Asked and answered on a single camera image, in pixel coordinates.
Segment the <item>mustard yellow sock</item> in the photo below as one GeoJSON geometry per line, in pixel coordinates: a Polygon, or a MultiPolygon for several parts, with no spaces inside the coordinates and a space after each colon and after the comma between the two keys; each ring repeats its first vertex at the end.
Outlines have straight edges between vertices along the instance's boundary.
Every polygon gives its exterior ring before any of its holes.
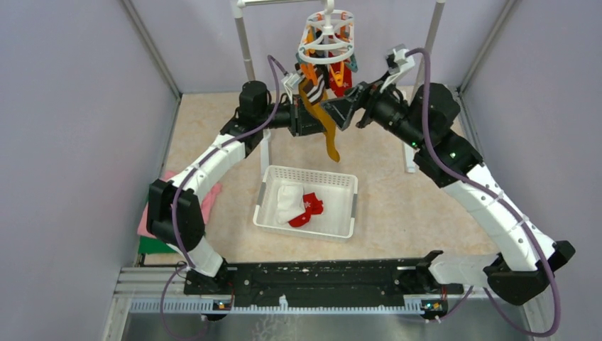
{"type": "Polygon", "coordinates": [[[340,155],[336,149],[335,143],[336,124],[328,115],[328,113],[321,107],[321,103],[328,99],[324,76],[320,75],[317,78],[316,85],[313,83],[313,81],[303,76],[298,85],[298,92],[301,96],[305,109],[311,114],[312,117],[317,119],[325,129],[324,136],[328,156],[334,162],[340,162],[340,155]]]}

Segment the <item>white plastic clip hanger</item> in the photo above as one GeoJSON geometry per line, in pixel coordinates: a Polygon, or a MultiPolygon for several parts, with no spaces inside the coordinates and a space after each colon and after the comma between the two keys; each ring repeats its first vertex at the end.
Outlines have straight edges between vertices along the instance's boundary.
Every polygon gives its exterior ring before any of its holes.
{"type": "Polygon", "coordinates": [[[301,64],[331,65],[346,62],[355,53],[355,15],[323,1],[324,9],[307,17],[297,47],[301,64]]]}

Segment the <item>white sock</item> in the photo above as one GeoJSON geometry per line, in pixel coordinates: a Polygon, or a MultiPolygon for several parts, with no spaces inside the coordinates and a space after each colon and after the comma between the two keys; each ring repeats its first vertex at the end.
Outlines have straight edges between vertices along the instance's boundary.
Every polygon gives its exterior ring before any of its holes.
{"type": "Polygon", "coordinates": [[[282,185],[278,189],[275,218],[278,224],[287,224],[305,212],[304,190],[301,185],[282,185]]]}

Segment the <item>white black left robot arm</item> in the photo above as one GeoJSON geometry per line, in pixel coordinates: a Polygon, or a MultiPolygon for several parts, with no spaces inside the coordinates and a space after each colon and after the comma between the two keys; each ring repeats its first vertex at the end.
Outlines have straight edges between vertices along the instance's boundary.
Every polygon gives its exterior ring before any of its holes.
{"type": "Polygon", "coordinates": [[[300,111],[304,110],[308,122],[315,123],[318,132],[324,131],[327,115],[319,104],[327,98],[323,79],[303,79],[296,95],[284,92],[276,97],[265,83],[246,82],[233,116],[213,144],[183,172],[150,184],[143,226],[185,257],[188,269],[201,275],[200,283],[210,293],[222,292],[228,276],[225,260],[205,237],[201,201],[230,168],[254,151],[265,130],[293,130],[302,122],[300,111]]]}

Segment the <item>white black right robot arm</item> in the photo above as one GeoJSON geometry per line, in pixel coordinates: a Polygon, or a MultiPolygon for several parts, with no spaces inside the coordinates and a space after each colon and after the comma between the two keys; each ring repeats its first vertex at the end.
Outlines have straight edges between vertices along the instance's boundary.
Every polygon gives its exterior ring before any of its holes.
{"type": "Polygon", "coordinates": [[[451,128],[460,106],[439,83],[419,87],[407,101],[394,86],[361,84],[321,107],[340,129],[363,110],[358,127],[377,123],[415,150],[414,161],[428,178],[454,198],[496,244],[488,255],[435,251],[416,273],[418,287],[434,293],[444,284],[485,288],[513,305],[544,291],[559,300],[555,272],[574,255],[567,241],[555,241],[524,215],[493,178],[482,155],[451,128]]]}

